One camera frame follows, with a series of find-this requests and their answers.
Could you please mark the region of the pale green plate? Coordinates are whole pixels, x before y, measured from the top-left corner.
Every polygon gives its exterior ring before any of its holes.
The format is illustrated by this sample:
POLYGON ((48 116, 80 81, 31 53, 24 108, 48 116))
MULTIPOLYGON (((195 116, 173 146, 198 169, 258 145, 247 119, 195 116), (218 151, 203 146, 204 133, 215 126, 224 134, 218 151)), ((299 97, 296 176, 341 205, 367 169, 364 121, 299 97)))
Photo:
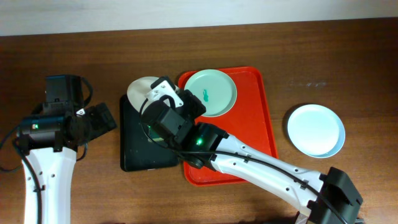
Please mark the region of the pale green plate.
POLYGON ((205 106, 204 117, 226 114, 233 108, 238 96, 233 79, 215 69, 196 72, 187 80, 184 89, 191 91, 205 106))

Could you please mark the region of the white plate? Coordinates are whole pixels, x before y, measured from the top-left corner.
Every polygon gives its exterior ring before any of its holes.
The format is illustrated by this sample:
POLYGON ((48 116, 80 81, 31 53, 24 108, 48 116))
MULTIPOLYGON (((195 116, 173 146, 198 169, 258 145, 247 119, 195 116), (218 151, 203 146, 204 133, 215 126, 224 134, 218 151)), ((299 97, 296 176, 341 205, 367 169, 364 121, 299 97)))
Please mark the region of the white plate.
POLYGON ((143 111, 154 101, 149 101, 146 94, 150 92, 150 85, 160 77, 142 77, 133 81, 127 89, 127 98, 136 111, 140 111, 145 100, 147 103, 143 107, 143 111))

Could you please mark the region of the light blue plate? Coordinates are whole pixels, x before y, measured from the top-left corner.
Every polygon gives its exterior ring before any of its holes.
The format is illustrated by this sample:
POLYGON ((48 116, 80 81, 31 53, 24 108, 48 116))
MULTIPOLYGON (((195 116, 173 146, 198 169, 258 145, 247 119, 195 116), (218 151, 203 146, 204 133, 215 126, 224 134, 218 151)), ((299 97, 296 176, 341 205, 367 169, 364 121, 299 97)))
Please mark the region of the light blue plate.
POLYGON ((286 128, 291 143, 299 151, 319 159, 340 152, 346 139, 340 117, 322 105, 299 106, 290 114, 286 128))

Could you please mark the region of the green yellow sponge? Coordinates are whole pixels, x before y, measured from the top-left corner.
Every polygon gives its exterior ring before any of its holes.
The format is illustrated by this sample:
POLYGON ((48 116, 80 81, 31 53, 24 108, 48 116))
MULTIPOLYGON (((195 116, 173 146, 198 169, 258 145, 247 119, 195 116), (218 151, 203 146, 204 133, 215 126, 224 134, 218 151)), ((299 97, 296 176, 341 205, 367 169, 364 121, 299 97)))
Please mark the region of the green yellow sponge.
POLYGON ((147 134, 154 141, 163 141, 163 139, 149 125, 147 125, 147 134))

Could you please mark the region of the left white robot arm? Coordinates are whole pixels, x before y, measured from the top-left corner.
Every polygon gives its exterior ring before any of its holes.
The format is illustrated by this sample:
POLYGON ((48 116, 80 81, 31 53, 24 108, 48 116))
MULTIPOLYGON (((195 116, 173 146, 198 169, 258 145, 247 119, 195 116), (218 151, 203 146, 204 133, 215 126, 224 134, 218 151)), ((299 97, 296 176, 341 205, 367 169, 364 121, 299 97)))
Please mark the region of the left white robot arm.
POLYGON ((25 174, 24 223, 70 223, 73 170, 84 159, 78 148, 87 151, 117 125, 105 103, 89 105, 85 78, 55 75, 45 84, 45 101, 22 119, 12 142, 25 174))

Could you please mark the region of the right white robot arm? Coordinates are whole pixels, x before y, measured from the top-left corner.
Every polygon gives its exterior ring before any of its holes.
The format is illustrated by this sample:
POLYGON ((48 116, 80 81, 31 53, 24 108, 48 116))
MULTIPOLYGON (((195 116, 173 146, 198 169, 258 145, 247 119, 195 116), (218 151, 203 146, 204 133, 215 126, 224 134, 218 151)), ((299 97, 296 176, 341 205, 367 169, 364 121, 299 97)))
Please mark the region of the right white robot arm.
POLYGON ((295 207, 308 223, 355 223, 363 199, 348 175, 327 174, 280 161, 208 123, 196 123, 205 107, 188 90, 152 90, 139 110, 141 121, 190 166, 244 179, 295 207))

